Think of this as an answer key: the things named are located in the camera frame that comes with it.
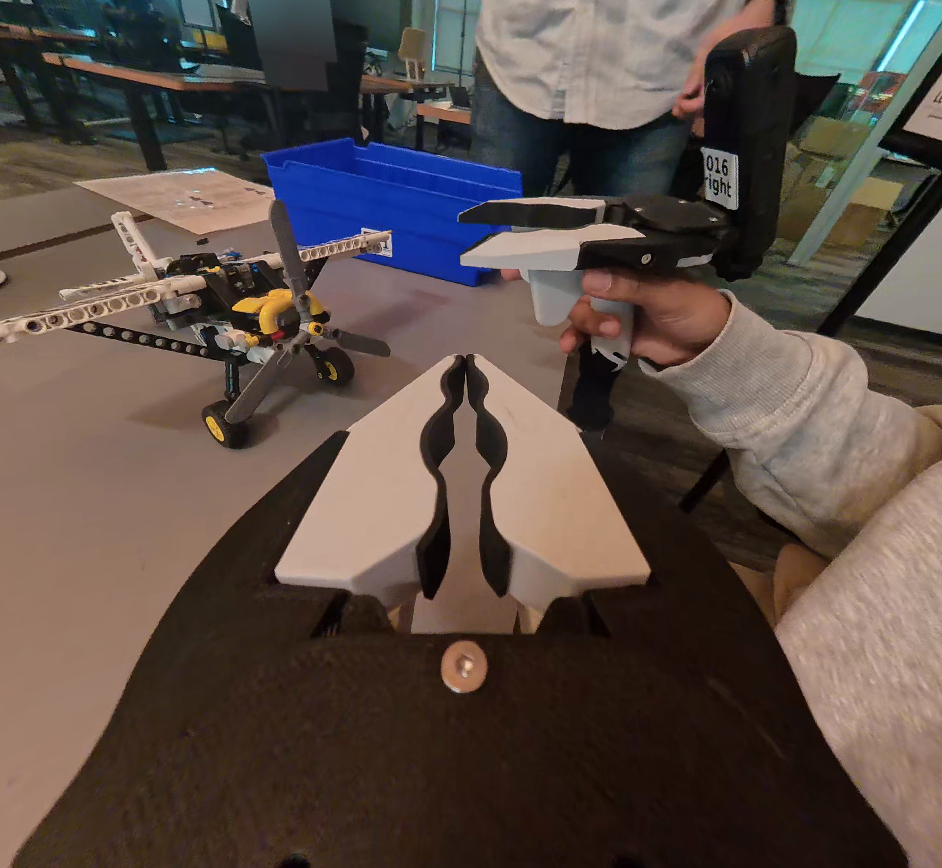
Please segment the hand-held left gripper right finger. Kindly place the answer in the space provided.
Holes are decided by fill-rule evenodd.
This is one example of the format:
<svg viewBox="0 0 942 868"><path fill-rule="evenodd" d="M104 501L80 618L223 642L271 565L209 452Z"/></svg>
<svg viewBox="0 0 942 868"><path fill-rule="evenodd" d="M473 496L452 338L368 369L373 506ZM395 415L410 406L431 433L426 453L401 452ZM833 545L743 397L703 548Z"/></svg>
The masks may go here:
<svg viewBox="0 0 942 868"><path fill-rule="evenodd" d="M644 585L651 569L578 428L487 358L467 358L488 585L524 608Z"/></svg>

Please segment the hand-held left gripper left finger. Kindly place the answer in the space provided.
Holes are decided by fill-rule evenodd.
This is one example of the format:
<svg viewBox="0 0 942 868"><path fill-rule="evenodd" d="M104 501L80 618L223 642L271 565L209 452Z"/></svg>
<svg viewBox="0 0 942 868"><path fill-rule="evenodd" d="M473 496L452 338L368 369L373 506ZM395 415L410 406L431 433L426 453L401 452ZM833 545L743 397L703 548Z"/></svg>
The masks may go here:
<svg viewBox="0 0 942 868"><path fill-rule="evenodd" d="M435 597L451 545L441 464L465 371L464 356L444 357L323 444L333 460L275 568L281 584Z"/></svg>

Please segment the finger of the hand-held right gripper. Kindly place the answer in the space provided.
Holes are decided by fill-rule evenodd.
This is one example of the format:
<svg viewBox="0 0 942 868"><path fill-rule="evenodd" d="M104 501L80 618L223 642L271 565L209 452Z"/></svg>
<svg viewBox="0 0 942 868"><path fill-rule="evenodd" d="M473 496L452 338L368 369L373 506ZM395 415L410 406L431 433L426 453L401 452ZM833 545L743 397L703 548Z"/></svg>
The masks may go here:
<svg viewBox="0 0 942 868"><path fill-rule="evenodd" d="M458 215L462 224L524 230L575 230L603 223L607 201L594 197L540 197L480 203Z"/></svg>
<svg viewBox="0 0 942 868"><path fill-rule="evenodd" d="M479 269L572 272L583 247L642 239L642 233L614 224L568 230L508 230L485 237L461 254L460 263Z"/></svg>

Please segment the yellow white lego airplane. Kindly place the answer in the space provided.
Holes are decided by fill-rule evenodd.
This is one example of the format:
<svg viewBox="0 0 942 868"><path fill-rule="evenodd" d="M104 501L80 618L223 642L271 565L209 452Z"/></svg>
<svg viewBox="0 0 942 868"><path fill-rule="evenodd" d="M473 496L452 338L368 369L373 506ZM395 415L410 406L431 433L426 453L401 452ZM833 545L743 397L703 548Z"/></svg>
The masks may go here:
<svg viewBox="0 0 942 868"><path fill-rule="evenodd" d="M332 259L392 250L389 231L298 246L285 203L273 201L268 221L274 252L244 258L227 251L159 258L128 212L111 217L135 273L59 292L63 306L1 323L10 344L56 331L121 341L220 362L223 398L202 411L219 445L243 448L258 407L299 356L337 388L355 375L349 352L389 357L388 344L336 326L313 286Z"/></svg>

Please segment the person's right hand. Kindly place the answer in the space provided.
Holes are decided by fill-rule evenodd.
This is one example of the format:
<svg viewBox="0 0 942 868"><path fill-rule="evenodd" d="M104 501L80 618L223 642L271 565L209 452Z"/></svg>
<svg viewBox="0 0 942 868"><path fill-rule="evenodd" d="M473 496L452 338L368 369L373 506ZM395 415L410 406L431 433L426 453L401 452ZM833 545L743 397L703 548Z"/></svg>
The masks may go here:
<svg viewBox="0 0 942 868"><path fill-rule="evenodd" d="M686 363L712 345L729 321L732 302L724 292L682 277L659 277L624 269L584 273L583 295L569 312L560 335L563 353L575 352L593 337L626 337L610 309L596 309L593 298L633 307L629 356L660 367Z"/></svg>

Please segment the brown cardboard box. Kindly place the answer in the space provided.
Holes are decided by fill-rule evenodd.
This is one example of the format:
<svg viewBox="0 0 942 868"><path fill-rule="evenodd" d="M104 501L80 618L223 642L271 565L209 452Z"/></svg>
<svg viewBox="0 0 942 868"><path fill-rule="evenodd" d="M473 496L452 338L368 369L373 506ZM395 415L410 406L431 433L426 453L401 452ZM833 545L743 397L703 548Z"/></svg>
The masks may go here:
<svg viewBox="0 0 942 868"><path fill-rule="evenodd" d="M808 119L799 132L796 161L801 179L827 187L844 173L872 131L867 123L837 120L819 115Z"/></svg>
<svg viewBox="0 0 942 868"><path fill-rule="evenodd" d="M867 178L831 228L824 245L859 249L886 219L902 188L902 183L894 180ZM777 238L800 242L827 194L813 183L796 186L782 203Z"/></svg>

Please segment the blue plastic bin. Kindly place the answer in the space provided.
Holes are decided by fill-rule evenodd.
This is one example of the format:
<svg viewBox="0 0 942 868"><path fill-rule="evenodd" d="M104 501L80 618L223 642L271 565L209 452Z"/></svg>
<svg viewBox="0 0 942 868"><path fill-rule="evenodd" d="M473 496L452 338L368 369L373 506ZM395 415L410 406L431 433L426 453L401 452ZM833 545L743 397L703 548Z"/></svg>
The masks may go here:
<svg viewBox="0 0 942 868"><path fill-rule="evenodd" d="M262 158L301 247L388 231L383 252L363 260L468 287L487 282L491 271L461 265L461 255L499 227L460 223L459 215L522 196L516 170L351 138Z"/></svg>

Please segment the framed white sign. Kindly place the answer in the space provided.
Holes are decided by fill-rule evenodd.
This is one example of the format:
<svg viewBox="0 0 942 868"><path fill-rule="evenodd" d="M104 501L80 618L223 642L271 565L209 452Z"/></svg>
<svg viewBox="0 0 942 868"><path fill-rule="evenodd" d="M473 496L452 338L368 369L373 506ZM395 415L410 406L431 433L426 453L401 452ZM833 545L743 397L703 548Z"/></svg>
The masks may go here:
<svg viewBox="0 0 942 868"><path fill-rule="evenodd" d="M909 99L880 141L881 149L941 169L941 60Z"/></svg>

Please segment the wooden workbench black legs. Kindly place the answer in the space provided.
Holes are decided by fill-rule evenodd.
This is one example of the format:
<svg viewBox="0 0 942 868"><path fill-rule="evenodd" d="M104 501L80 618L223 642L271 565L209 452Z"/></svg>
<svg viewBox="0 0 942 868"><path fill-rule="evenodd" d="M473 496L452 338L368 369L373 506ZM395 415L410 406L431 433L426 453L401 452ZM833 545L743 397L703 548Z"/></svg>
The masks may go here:
<svg viewBox="0 0 942 868"><path fill-rule="evenodd" d="M136 143L146 168L151 173L168 169L155 124L144 103L144 97L151 91L175 95L240 92L257 92L265 97L270 95L270 88L264 80L244 75L216 78L129 69L109 62L97 61L85 55L53 51L45 51L41 57L50 67L85 74L123 93Z"/></svg>
<svg viewBox="0 0 942 868"><path fill-rule="evenodd" d="M423 102L426 98L445 97L448 87L447 83L364 74L360 83L360 109L365 143L383 143L389 119L388 97Z"/></svg>

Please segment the small beige stand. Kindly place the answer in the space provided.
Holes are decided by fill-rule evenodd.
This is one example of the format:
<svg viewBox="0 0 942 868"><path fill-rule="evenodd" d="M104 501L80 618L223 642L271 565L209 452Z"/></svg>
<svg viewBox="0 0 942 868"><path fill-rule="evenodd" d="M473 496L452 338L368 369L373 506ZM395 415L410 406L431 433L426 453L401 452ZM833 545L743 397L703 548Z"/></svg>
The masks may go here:
<svg viewBox="0 0 942 868"><path fill-rule="evenodd" d="M403 65L408 81L422 82L426 77L426 50L428 33L418 27L404 27L399 41L397 57Z"/></svg>

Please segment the person's grey sweater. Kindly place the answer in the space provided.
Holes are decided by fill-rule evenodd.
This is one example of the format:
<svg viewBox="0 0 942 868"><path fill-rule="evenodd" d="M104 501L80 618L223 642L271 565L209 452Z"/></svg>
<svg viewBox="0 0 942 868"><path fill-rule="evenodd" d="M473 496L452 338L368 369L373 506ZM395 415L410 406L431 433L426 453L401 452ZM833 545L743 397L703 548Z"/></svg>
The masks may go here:
<svg viewBox="0 0 942 868"><path fill-rule="evenodd" d="M940 866L940 464L876 512L776 634L831 750L910 866Z"/></svg>

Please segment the printed paper sheet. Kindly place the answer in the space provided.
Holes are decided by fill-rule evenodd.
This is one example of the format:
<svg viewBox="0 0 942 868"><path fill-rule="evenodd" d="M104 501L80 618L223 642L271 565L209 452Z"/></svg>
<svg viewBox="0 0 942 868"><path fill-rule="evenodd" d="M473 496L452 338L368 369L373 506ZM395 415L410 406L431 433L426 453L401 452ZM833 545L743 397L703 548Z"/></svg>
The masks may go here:
<svg viewBox="0 0 942 868"><path fill-rule="evenodd" d="M77 180L76 186L198 236L266 221L275 198L272 188L217 168Z"/></svg>

